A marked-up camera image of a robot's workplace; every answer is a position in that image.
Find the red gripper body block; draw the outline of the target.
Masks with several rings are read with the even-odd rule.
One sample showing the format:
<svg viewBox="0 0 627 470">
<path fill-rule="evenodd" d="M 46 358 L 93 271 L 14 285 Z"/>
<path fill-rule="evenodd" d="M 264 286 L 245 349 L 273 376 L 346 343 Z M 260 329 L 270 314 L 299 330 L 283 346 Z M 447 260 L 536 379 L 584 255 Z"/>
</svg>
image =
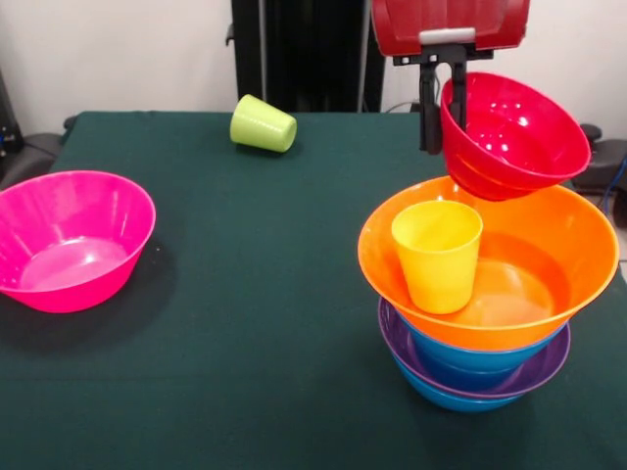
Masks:
<svg viewBox="0 0 627 470">
<path fill-rule="evenodd" d="M 378 47 L 387 57 L 418 56 L 426 46 L 470 44 L 478 51 L 517 47 L 528 1 L 406 1 L 371 3 Z"/>
</svg>

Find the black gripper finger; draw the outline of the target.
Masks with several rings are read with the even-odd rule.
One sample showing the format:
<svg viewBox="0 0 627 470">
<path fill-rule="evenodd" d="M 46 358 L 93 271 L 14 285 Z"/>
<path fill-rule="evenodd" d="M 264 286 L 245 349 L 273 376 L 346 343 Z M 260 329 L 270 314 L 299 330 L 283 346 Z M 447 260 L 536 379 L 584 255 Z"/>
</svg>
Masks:
<svg viewBox="0 0 627 470">
<path fill-rule="evenodd" d="M 452 100 L 449 111 L 459 128 L 466 128 L 466 61 L 451 62 Z"/>
<path fill-rule="evenodd" d="M 429 155 L 440 154 L 443 141 L 436 67 L 436 63 L 421 64 L 419 77 L 420 149 Z"/>
</svg>

